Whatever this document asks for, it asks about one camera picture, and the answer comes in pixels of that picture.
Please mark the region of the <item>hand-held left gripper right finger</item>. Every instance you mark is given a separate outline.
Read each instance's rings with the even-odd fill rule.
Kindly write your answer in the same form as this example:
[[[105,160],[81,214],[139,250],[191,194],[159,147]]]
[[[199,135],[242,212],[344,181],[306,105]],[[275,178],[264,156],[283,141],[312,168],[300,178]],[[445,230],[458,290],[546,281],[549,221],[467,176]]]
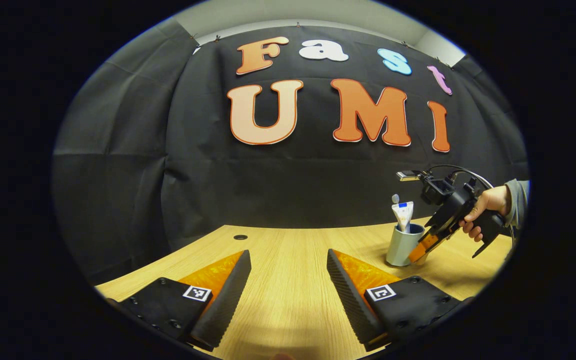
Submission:
[[[335,249],[327,251],[326,267],[366,351],[402,346],[473,301],[458,300],[421,276],[398,278]]]

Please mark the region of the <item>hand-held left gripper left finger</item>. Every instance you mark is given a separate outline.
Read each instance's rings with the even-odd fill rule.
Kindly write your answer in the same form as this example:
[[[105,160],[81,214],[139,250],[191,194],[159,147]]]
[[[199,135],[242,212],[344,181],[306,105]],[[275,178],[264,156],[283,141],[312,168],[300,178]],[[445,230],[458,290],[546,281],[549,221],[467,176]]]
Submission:
[[[181,279],[160,277],[109,303],[124,315],[188,347],[211,352],[230,326],[252,269],[238,251]]]

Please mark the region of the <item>light blue cup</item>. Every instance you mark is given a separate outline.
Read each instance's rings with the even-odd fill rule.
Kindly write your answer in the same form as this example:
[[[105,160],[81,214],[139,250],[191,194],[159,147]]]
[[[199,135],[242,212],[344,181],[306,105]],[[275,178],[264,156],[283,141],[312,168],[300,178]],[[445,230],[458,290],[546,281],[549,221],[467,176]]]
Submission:
[[[400,224],[394,227],[385,257],[389,265],[406,267],[412,263],[409,255],[418,246],[419,240],[425,234],[425,228],[422,225],[410,223],[408,230],[409,232],[403,232]]]

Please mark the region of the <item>white toothpaste tube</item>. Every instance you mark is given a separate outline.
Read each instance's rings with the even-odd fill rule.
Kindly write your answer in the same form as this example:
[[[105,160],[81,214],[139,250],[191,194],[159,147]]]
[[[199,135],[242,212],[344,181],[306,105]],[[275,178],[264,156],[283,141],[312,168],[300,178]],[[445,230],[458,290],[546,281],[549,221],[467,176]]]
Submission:
[[[397,219],[398,229],[404,234],[410,234],[410,221],[413,217],[414,202],[398,202],[391,206]]]

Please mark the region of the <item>wooden desktop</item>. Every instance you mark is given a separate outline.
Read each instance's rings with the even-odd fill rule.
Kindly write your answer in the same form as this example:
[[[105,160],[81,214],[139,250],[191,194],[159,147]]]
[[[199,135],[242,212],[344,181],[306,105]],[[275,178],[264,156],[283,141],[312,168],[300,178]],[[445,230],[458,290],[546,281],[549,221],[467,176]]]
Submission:
[[[394,224],[340,228],[259,228],[224,225],[194,243],[127,275],[100,284],[124,300],[157,278],[180,280],[226,256],[248,250],[251,271],[230,325],[212,355],[224,360],[355,360],[359,343],[327,271],[335,249],[400,278],[419,275],[459,300],[477,295],[502,267],[512,240],[499,235],[476,258],[479,244],[459,232],[423,264],[386,264]]]

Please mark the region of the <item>black backdrop cloth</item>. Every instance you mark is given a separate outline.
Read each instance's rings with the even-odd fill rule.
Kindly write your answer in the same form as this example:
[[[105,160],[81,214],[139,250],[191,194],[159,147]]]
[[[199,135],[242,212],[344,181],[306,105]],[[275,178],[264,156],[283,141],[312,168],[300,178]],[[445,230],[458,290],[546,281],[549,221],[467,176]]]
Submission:
[[[334,27],[249,30],[198,44],[173,18],[106,59],[52,153],[62,237],[103,284],[223,225],[391,223],[397,173],[448,165],[499,186],[530,177],[505,96],[480,66]]]

